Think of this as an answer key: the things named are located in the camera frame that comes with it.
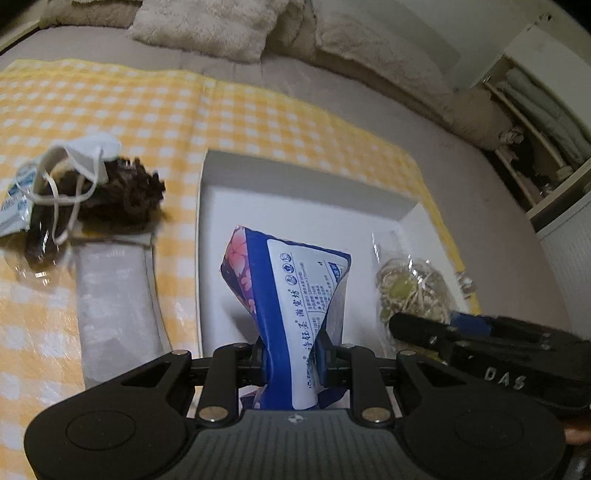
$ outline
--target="white cardboard box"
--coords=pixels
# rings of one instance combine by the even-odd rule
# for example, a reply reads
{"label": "white cardboard box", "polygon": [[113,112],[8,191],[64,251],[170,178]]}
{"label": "white cardboard box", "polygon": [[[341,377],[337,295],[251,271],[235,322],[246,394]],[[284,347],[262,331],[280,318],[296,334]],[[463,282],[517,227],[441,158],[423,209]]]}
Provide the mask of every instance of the white cardboard box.
{"label": "white cardboard box", "polygon": [[458,309],[469,311],[427,212],[400,194],[309,168],[210,150],[198,203],[197,317],[203,355],[258,337],[254,320],[220,274],[237,225],[350,254],[343,342],[367,346],[379,356],[373,232],[394,231],[406,253],[430,260]]}

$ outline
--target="yellow checkered tablecloth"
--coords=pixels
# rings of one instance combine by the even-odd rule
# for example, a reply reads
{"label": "yellow checkered tablecloth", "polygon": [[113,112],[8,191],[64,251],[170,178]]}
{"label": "yellow checkered tablecloth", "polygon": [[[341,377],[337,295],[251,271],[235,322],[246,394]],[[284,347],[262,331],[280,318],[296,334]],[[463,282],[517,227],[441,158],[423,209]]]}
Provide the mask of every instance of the yellow checkered tablecloth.
{"label": "yellow checkered tablecloth", "polygon": [[[141,72],[79,60],[18,60],[0,73],[0,187],[56,139],[110,132],[166,182],[156,242],[158,298],[174,348],[198,352],[197,189],[208,148],[291,162],[419,200],[448,255],[452,237],[406,152],[319,108],[267,90],[182,71]],[[473,308],[478,309],[476,300]],[[83,388],[74,279],[17,282],[0,259],[0,480],[33,478],[24,430],[50,404]]]}

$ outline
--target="logo icon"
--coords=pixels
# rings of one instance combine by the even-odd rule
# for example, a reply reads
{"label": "logo icon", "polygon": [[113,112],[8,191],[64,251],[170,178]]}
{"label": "logo icon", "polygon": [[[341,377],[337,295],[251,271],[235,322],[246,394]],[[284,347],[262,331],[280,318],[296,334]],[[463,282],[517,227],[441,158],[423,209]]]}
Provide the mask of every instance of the logo icon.
{"label": "logo icon", "polygon": [[292,416],[287,417],[287,420],[293,425],[297,425],[298,423],[302,423],[305,420],[305,418],[302,417],[299,413],[294,413]]}

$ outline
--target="dried seaweed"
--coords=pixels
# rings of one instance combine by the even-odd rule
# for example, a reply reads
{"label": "dried seaweed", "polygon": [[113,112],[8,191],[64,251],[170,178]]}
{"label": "dried seaweed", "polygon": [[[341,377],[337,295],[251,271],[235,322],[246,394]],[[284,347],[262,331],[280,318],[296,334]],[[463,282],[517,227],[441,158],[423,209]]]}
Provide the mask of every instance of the dried seaweed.
{"label": "dried seaweed", "polygon": [[[145,229],[164,198],[164,182],[157,172],[148,173],[137,157],[133,162],[119,157],[105,162],[105,168],[109,181],[98,185],[92,196],[80,204],[79,220],[105,222],[139,231]],[[74,170],[65,172],[56,181],[58,192],[74,196],[78,175]],[[86,180],[82,193],[87,192],[91,185]],[[51,195],[50,186],[46,184],[40,193]],[[56,235],[63,232],[71,213],[71,206],[60,206]],[[33,268],[44,267],[56,259],[59,247],[51,238],[52,226],[53,206],[35,205],[25,241],[25,258]]]}

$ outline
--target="folded towel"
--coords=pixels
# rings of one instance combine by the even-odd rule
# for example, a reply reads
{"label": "folded towel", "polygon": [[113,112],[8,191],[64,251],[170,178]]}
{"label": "folded towel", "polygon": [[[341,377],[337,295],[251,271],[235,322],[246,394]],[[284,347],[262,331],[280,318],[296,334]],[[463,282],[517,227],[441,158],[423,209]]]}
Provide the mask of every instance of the folded towel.
{"label": "folded towel", "polygon": [[144,0],[129,32],[132,38],[154,45],[255,63],[288,2]]}
{"label": "folded towel", "polygon": [[509,85],[548,112],[566,130],[585,160],[591,158],[591,144],[570,115],[548,93],[534,85],[520,69],[509,70],[505,78]]}
{"label": "folded towel", "polygon": [[497,87],[511,98],[517,108],[523,112],[523,114],[529,118],[542,133],[545,133],[556,142],[560,150],[564,152],[567,157],[566,160],[569,160],[569,163],[573,167],[576,168],[581,166],[585,160],[587,160],[586,158],[583,158],[583,154],[574,144],[569,133],[548,112],[536,105],[521,92],[514,89],[506,80],[499,82]]}

